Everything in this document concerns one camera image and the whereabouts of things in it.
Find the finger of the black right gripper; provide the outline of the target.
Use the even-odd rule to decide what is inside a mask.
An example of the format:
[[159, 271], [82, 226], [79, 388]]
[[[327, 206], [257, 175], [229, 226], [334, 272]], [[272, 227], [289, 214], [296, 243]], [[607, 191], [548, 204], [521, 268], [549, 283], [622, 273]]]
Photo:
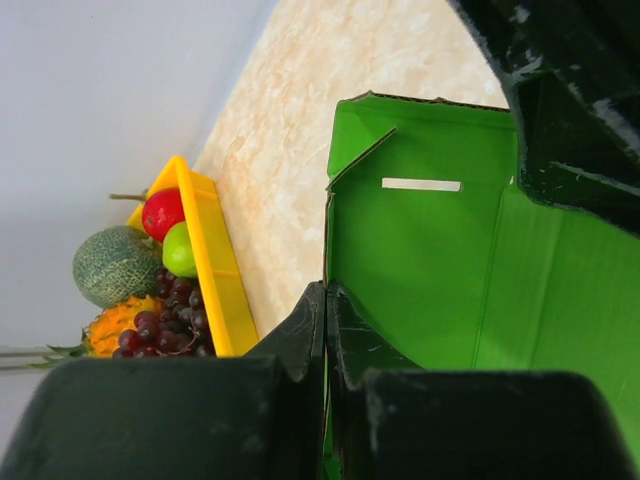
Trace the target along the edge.
[[532, 201], [639, 232], [639, 4], [450, 4], [498, 78]]

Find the green paper box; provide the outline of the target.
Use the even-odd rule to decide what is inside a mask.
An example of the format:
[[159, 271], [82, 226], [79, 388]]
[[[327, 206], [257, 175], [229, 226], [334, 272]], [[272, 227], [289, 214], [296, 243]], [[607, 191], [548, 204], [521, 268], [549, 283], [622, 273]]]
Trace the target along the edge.
[[326, 289], [421, 368], [586, 377], [639, 466], [639, 232], [532, 201], [518, 159], [503, 109], [339, 102]]

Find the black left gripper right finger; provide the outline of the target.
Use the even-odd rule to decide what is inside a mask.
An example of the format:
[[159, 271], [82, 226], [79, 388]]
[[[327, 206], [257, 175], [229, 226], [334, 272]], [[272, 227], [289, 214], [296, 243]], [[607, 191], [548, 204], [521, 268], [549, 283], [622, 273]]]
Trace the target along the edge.
[[346, 479], [635, 479], [606, 400], [566, 371], [424, 369], [326, 293], [333, 449]]

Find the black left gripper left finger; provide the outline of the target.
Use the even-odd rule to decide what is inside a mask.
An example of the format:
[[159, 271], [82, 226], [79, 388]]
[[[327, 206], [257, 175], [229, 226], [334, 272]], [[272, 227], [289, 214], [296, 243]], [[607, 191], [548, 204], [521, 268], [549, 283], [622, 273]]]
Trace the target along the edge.
[[37, 388], [5, 479], [319, 479], [326, 293], [238, 358], [76, 360]]

